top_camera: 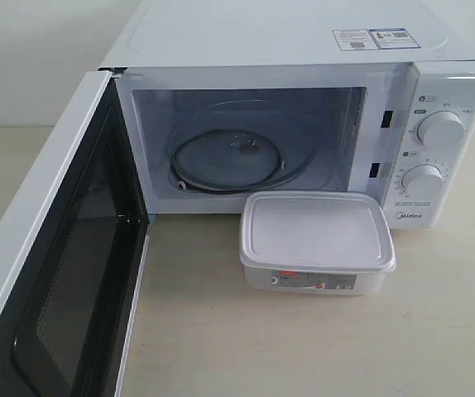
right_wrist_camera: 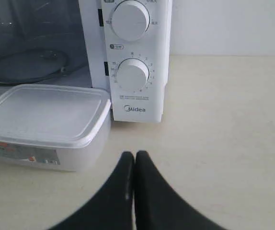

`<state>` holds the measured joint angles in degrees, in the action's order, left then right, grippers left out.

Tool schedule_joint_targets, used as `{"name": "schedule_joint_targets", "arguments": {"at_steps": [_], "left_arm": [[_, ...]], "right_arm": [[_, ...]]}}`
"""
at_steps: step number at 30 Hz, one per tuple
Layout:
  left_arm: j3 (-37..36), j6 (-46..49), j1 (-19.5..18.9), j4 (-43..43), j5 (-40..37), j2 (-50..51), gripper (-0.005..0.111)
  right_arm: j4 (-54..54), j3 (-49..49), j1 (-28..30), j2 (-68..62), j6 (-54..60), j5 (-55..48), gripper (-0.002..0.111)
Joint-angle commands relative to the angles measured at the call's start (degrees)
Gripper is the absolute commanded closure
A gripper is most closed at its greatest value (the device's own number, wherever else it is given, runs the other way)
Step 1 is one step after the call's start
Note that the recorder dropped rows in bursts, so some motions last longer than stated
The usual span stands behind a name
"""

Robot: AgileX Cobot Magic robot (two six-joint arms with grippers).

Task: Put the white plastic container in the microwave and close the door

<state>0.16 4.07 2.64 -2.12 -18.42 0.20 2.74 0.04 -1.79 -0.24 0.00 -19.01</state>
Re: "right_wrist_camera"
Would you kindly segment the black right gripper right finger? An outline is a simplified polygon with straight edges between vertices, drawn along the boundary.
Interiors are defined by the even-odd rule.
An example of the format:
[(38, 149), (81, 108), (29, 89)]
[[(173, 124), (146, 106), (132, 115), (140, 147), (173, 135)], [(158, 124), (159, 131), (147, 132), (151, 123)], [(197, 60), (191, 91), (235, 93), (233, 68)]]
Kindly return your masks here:
[(182, 199), (145, 150), (136, 154), (134, 197), (138, 230), (224, 229)]

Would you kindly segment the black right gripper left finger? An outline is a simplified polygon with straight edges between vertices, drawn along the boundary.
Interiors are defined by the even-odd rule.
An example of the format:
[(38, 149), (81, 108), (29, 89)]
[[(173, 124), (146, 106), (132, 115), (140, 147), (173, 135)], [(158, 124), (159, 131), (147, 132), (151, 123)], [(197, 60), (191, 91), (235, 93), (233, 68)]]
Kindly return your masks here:
[(96, 194), (52, 230), (132, 230), (135, 159), (125, 151)]

